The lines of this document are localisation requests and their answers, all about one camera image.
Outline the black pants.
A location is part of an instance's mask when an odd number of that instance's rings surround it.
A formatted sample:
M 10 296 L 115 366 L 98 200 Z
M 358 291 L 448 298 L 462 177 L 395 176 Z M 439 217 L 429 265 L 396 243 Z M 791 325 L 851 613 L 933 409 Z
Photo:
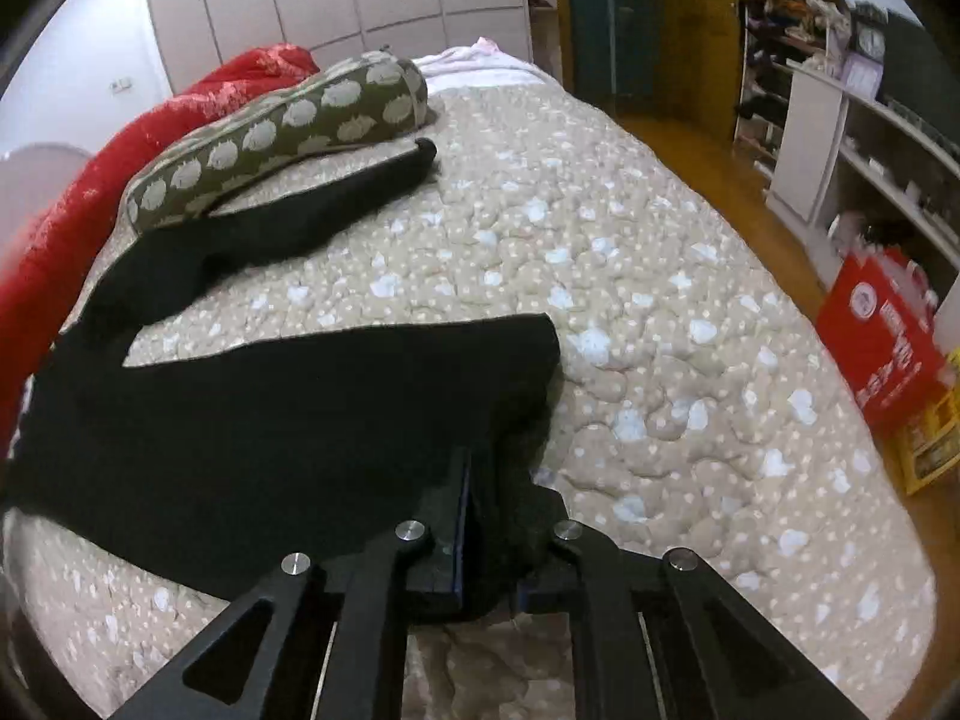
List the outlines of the black pants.
M 466 454 L 521 466 L 548 413 L 548 317 L 246 341 L 132 367 L 146 327 L 226 278 L 297 259 L 415 190 L 436 148 L 249 210 L 153 229 L 34 374 L 5 496 L 145 571 L 235 598 L 293 551 L 325 561 L 415 512 Z

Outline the beige dotted quilt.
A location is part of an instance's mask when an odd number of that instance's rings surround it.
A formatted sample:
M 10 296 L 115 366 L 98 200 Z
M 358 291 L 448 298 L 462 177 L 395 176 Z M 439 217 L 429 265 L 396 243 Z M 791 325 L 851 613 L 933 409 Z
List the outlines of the beige dotted quilt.
M 522 86 L 433 106 L 425 187 L 228 278 L 146 327 L 128 362 L 545 314 L 563 385 L 540 481 L 624 548 L 698 551 L 866 715 L 889 717 L 934 635 L 934 572 L 814 327 L 600 110 Z

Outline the red cardboard box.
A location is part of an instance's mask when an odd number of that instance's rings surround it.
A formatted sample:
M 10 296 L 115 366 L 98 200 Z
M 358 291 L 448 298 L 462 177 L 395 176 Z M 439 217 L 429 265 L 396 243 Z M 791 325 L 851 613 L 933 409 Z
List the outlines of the red cardboard box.
M 926 271 L 898 247 L 846 255 L 815 330 L 867 426 L 888 433 L 955 382 L 934 339 Z

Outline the olive patterned pillow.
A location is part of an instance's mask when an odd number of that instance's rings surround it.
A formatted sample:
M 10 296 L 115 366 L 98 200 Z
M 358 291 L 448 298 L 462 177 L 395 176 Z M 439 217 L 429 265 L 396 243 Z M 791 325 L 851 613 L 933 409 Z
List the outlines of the olive patterned pillow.
M 387 142 L 427 119 L 427 80 L 413 60 L 364 52 L 171 143 L 130 179 L 121 210 L 139 234 L 192 220 L 301 158 Z

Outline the white shelf unit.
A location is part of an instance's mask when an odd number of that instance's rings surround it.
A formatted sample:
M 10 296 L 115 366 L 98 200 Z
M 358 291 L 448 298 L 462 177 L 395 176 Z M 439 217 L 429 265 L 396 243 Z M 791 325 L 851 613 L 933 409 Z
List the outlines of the white shelf unit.
M 793 64 L 766 206 L 830 288 L 858 242 L 895 245 L 939 299 L 958 278 L 958 161 L 903 115 Z

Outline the white bed sheet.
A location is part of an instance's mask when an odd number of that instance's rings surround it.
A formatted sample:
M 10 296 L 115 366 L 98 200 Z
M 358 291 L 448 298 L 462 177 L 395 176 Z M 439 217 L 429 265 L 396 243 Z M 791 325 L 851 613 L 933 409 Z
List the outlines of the white bed sheet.
M 491 88 L 492 86 L 548 85 L 560 87 L 553 76 L 537 65 L 503 52 L 491 39 L 480 37 L 471 46 L 455 46 L 441 54 L 413 60 L 427 80 L 428 91 Z

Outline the red blanket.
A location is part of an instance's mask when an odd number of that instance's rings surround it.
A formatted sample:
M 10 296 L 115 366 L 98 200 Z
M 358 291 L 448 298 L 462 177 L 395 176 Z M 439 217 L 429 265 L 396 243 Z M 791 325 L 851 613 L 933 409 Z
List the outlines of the red blanket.
M 116 224 L 128 181 L 171 143 L 223 119 L 262 94 L 319 71 L 293 44 L 256 47 L 130 122 L 14 236 L 2 257 L 2 440 L 8 442 L 21 392 L 82 291 Z

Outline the round pink headboard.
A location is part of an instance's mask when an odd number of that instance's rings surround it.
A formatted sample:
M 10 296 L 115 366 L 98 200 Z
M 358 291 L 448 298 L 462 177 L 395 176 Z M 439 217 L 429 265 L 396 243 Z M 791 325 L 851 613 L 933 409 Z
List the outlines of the round pink headboard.
M 2 259 L 23 247 L 32 223 L 89 160 L 87 151 L 64 143 L 32 143 L 2 154 Z

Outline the dark green curtain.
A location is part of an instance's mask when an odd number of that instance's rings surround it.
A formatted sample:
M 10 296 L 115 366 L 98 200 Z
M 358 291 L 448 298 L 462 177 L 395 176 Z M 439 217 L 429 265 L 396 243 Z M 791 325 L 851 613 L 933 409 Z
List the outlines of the dark green curtain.
M 652 103 L 659 0 L 569 0 L 573 91 L 594 106 Z

